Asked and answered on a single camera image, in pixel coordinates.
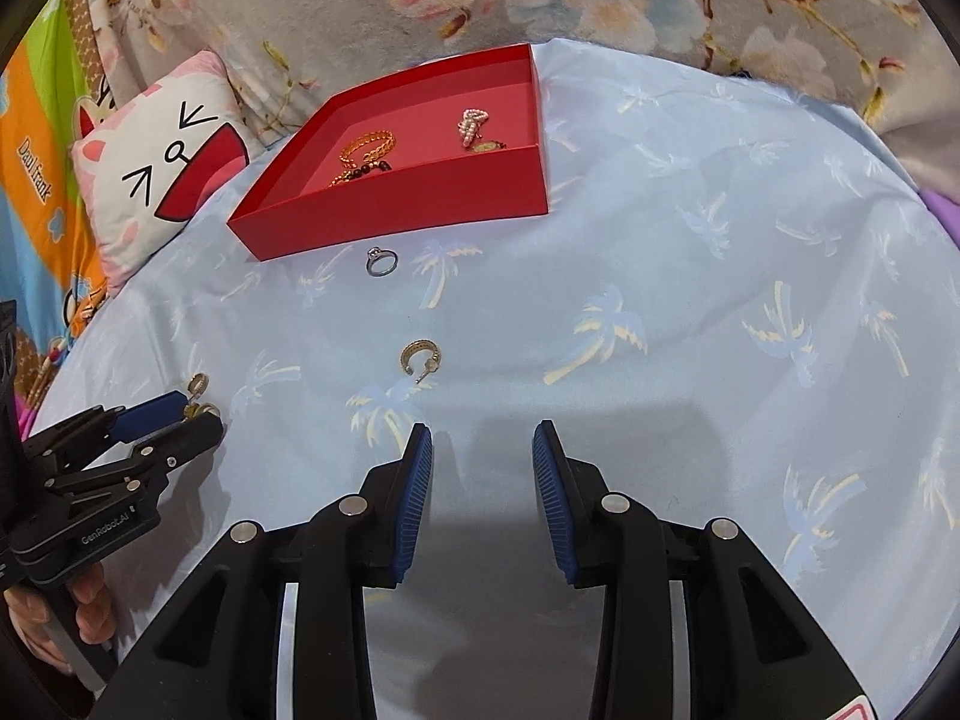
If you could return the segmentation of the gold double hoop earring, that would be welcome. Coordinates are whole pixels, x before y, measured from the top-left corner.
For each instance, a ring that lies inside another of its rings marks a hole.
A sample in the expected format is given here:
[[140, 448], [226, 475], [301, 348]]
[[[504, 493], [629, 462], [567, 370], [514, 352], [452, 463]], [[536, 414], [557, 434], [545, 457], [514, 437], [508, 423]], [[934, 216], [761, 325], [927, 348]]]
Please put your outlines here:
[[184, 418], [194, 419], [197, 416], [212, 413], [217, 418], [221, 416], [220, 408], [210, 401], [205, 401], [206, 390], [210, 385], [210, 377], [205, 372], [195, 372], [187, 382], [187, 403], [184, 406]]

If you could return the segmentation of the red jewelry tray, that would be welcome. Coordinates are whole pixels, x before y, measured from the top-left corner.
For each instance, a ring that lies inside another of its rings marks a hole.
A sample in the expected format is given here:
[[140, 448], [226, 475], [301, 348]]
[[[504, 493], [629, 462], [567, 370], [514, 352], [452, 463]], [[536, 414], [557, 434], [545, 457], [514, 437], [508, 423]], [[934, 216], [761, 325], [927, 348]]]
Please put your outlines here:
[[[490, 114], [472, 153], [457, 122]], [[260, 260], [397, 232], [547, 213], [539, 78], [527, 44], [382, 76], [316, 110], [267, 164], [228, 226]]]

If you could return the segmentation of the white cat face pillow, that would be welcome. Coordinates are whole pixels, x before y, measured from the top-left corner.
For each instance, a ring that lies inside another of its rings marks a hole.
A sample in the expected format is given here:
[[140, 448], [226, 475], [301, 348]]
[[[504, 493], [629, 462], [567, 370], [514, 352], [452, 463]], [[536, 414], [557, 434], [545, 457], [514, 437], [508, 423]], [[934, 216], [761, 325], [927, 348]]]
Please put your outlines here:
[[116, 294], [263, 151], [226, 68], [201, 50], [71, 147], [107, 291]]

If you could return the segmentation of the light blue palm cloth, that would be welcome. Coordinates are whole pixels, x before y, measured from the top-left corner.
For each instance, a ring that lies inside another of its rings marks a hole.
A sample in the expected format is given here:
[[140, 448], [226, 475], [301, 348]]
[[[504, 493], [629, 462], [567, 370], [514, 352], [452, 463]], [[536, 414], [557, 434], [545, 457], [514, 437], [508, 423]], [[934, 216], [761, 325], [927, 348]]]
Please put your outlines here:
[[[231, 523], [304, 522], [433, 431], [402, 585], [368, 596], [384, 718], [581, 718], [602, 597], [566, 585], [530, 439], [659, 517], [732, 518], [892, 718], [958, 626], [958, 250], [839, 107], [584, 44], [535, 52], [544, 216], [257, 262], [239, 174], [99, 312], [52, 424], [210, 377], [221, 449], [109, 559], [132, 645]], [[427, 338], [443, 362], [398, 364]]]

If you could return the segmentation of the colourful cartoon bedsheet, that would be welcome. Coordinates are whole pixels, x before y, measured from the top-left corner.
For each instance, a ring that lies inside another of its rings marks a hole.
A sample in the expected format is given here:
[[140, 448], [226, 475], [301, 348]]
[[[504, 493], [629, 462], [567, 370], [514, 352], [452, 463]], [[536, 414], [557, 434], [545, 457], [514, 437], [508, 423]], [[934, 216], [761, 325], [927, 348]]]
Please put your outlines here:
[[47, 0], [2, 71], [2, 298], [16, 302], [23, 422], [106, 300], [71, 147], [113, 107], [88, 0]]

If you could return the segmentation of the grey floral blanket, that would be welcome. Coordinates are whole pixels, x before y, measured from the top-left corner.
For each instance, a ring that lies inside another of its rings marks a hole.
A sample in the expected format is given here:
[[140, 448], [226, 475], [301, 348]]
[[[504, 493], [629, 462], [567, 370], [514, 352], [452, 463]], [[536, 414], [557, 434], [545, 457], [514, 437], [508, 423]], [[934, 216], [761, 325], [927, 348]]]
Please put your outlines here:
[[914, 180], [958, 190], [958, 65], [919, 0], [88, 0], [128, 101], [200, 49], [271, 142], [331, 94], [427, 60], [567, 37], [857, 110]]

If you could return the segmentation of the pearl hair clip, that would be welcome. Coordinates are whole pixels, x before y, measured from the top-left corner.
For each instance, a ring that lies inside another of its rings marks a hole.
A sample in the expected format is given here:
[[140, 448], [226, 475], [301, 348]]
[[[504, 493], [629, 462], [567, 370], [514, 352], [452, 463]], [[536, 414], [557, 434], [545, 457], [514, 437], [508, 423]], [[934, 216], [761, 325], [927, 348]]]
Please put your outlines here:
[[462, 148], [472, 148], [473, 144], [477, 142], [477, 138], [480, 137], [480, 130], [489, 118], [490, 114], [486, 110], [478, 109], [478, 107], [467, 107], [462, 112], [460, 121], [457, 122], [457, 135], [459, 135]]

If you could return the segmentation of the purple mat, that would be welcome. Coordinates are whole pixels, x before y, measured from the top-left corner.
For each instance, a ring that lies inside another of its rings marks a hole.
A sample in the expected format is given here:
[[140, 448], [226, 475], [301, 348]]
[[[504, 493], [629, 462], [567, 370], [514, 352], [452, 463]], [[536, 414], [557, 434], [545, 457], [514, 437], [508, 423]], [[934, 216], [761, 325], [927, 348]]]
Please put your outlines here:
[[937, 218], [940, 226], [949, 234], [953, 243], [960, 247], [960, 205], [946, 195], [929, 190], [929, 188], [921, 188], [919, 197]]

